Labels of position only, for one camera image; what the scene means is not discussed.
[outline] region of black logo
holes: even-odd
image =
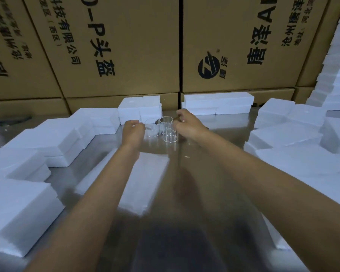
[[[204,79],[211,79],[216,76],[220,69],[220,63],[217,57],[212,56],[208,51],[208,56],[202,59],[198,65],[199,75]]]

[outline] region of cardboard box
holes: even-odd
[[[62,97],[22,0],[0,0],[0,100]]]
[[[183,92],[295,86],[326,3],[184,0]]]
[[[310,87],[316,85],[316,78],[321,73],[322,62],[330,48],[339,18],[340,0],[329,0],[296,86]]]
[[[263,106],[270,98],[291,100],[295,89],[273,89],[273,90],[243,90],[254,96],[253,107]],[[184,101],[184,93],[181,93],[181,101]]]
[[[123,98],[149,96],[149,95],[122,95],[122,96],[101,96],[101,97],[81,97],[67,98],[69,109],[72,113],[80,108],[117,108]],[[163,111],[173,111],[178,109],[178,93],[161,93],[160,102]]]
[[[295,101],[296,104],[306,104],[306,100],[310,97],[314,88],[315,87],[295,87],[292,101]]]
[[[24,0],[65,97],[179,91],[179,0]]]
[[[64,99],[29,99],[0,101],[0,117],[69,115]]]

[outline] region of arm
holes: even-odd
[[[210,132],[189,111],[176,130],[218,160],[311,271],[340,271],[340,205]]]
[[[138,120],[125,123],[120,148],[25,272],[95,271],[144,133]]]

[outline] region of table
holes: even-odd
[[[243,147],[257,111],[219,115],[223,127],[213,131]],[[174,111],[164,115],[176,116]],[[47,118],[0,127],[0,146]],[[69,167],[50,168],[47,182],[66,208],[25,258],[0,253],[0,272],[22,271],[45,246],[79,201],[75,186],[121,144],[121,134],[122,126],[116,134],[96,136]],[[138,218],[117,212],[97,271],[308,271],[294,252],[274,248],[260,212],[195,142],[149,138],[141,151],[169,155],[168,169],[149,214]]]

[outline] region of hand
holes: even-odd
[[[200,135],[205,132],[209,132],[208,128],[205,127],[203,123],[201,123],[200,120],[187,109],[177,110],[176,113],[180,116],[181,122],[174,120],[173,125],[175,130],[182,136],[197,141],[197,138]]]
[[[129,120],[125,122],[122,131],[122,146],[139,151],[145,136],[145,125],[138,120]]]

